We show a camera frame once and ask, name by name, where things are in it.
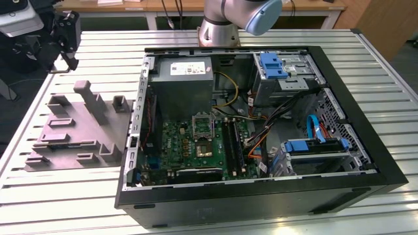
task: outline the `wooden table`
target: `wooden table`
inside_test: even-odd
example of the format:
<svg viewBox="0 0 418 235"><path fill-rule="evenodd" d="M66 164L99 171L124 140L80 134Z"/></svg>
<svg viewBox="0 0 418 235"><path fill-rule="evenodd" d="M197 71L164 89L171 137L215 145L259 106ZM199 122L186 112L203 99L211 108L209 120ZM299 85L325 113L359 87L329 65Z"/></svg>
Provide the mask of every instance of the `wooden table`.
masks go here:
<svg viewBox="0 0 418 235"><path fill-rule="evenodd" d="M341 0L334 3L322 0L294 0L297 16L326 16L322 29L333 29L346 5ZM205 0L182 0L185 16L203 16ZM175 0L164 0L168 16L179 16ZM160 0L124 2L123 5L99 7L96 1L80 2L66 0L59 10L78 11L82 17L146 17L150 30L158 30L156 17L164 17L164 8ZM290 16L293 5L283 5L281 16Z"/></svg>

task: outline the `green circuit board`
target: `green circuit board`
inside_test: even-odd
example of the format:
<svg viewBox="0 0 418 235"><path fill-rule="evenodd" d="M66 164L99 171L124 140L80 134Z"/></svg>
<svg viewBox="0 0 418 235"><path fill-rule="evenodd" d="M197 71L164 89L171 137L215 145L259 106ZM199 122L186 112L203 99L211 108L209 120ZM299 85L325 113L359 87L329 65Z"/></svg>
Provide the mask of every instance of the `green circuit board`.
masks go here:
<svg viewBox="0 0 418 235"><path fill-rule="evenodd" d="M254 163L246 165L243 174L234 176L229 172L222 123L223 120L213 123L214 138L211 140L193 138L193 121L163 123L160 167L159 170L150 173L156 185L166 184L167 171L189 168L221 168L223 169L223 180L257 178L258 172ZM207 127L207 123L197 123L197 128L205 132L209 130ZM243 144L243 140L249 137L246 121L238 121L237 127Z"/></svg>

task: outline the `yellow wire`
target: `yellow wire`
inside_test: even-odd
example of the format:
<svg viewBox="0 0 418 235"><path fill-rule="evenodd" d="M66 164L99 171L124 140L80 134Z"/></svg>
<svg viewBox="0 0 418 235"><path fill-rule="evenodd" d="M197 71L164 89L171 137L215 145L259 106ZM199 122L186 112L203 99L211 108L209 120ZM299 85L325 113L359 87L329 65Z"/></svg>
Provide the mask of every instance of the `yellow wire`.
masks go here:
<svg viewBox="0 0 418 235"><path fill-rule="evenodd" d="M233 99L229 103L226 103L226 104L221 104L221 105L214 105L214 106L213 106L214 108L219 108L219 107L229 106L230 104L234 103L234 101L238 99L238 93L239 93L239 92L238 92L238 85L237 85L235 81L233 80L233 78L230 78L230 76L226 75L223 72L215 71L214 73L218 73L218 74L223 75L226 78L229 78L230 81L233 82L234 86L235 86L235 96L234 96L234 99Z"/></svg>

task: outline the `open computer tower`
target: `open computer tower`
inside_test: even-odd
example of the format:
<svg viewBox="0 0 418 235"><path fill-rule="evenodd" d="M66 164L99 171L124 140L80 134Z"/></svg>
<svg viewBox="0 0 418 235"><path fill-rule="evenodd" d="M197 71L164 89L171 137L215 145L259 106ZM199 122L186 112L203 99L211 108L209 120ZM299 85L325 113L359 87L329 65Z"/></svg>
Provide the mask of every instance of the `open computer tower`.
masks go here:
<svg viewBox="0 0 418 235"><path fill-rule="evenodd" d="M146 52L115 203L144 228L337 212L408 183L321 47Z"/></svg>

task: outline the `slotted aluminum workbench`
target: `slotted aluminum workbench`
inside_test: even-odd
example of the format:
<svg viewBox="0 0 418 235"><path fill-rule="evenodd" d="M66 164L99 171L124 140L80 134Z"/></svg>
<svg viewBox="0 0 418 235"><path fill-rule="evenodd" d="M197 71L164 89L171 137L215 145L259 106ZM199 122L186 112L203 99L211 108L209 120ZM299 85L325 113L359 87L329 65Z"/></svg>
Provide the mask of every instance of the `slotted aluminum workbench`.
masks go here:
<svg viewBox="0 0 418 235"><path fill-rule="evenodd" d="M146 47L195 47L197 32L84 32L80 65L50 75L0 160L0 234L387 234L418 231L418 97L362 35L349 30L274 30L241 33L243 46L322 46L410 183L337 214L144 230L114 209L119 167L23 171L40 135L52 94L82 101L72 87L90 80L104 100L135 98Z"/></svg>

